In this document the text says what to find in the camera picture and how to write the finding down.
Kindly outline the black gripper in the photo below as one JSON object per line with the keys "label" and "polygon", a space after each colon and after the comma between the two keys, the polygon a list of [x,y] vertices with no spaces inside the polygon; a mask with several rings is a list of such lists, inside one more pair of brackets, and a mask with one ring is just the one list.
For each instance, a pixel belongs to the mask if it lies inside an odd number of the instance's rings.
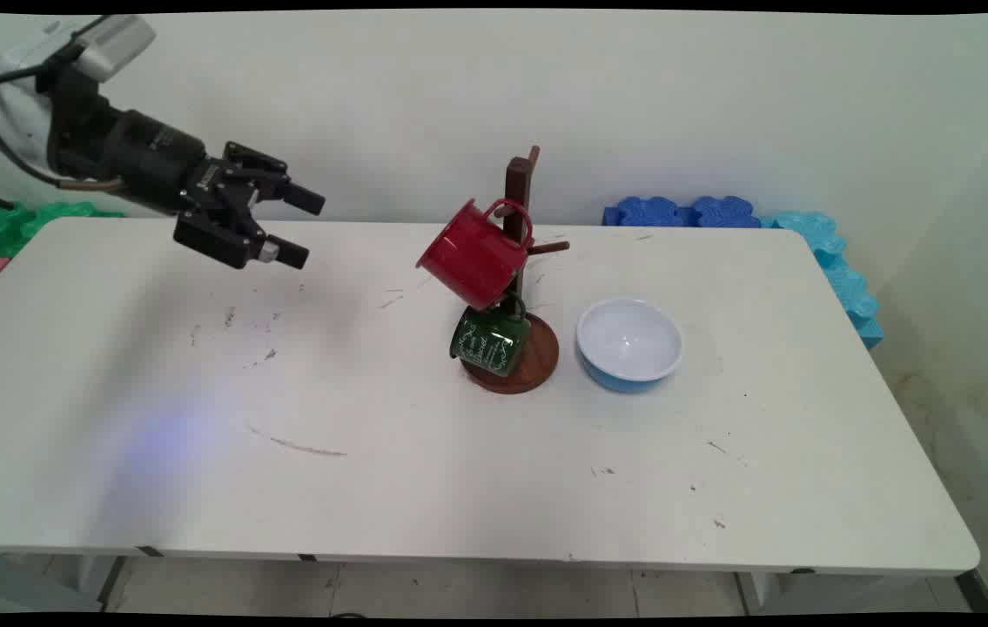
{"label": "black gripper", "polygon": [[321,214],[326,199],[294,182],[282,159],[226,143],[215,198],[196,186],[215,163],[199,138],[143,112],[111,106],[99,83],[72,66],[53,71],[44,86],[51,104],[45,163],[53,173],[114,181],[118,187],[112,193],[121,199],[164,214],[182,212],[174,241],[223,265],[306,265],[306,247],[275,237],[253,219],[226,226],[211,218],[250,218],[260,201]]}

